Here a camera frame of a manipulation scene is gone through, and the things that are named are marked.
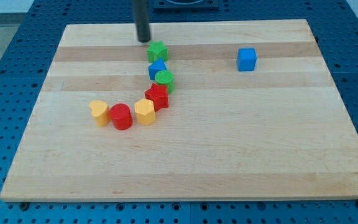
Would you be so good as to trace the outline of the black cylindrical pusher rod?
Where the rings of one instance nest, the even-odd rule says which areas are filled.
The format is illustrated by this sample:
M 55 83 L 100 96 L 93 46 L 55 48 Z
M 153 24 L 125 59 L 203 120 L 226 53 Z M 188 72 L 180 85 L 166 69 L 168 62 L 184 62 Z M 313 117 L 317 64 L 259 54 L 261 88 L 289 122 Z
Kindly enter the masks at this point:
M 151 40 L 149 8 L 146 0 L 132 0 L 134 22 L 138 41 L 147 43 Z

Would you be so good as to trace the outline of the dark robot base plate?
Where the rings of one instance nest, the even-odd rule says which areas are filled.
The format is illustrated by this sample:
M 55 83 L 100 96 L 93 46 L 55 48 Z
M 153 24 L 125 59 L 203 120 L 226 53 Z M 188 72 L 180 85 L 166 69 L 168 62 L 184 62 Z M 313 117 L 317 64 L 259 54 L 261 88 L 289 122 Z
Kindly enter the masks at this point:
M 219 0 L 151 0 L 150 3 L 154 10 L 219 8 Z

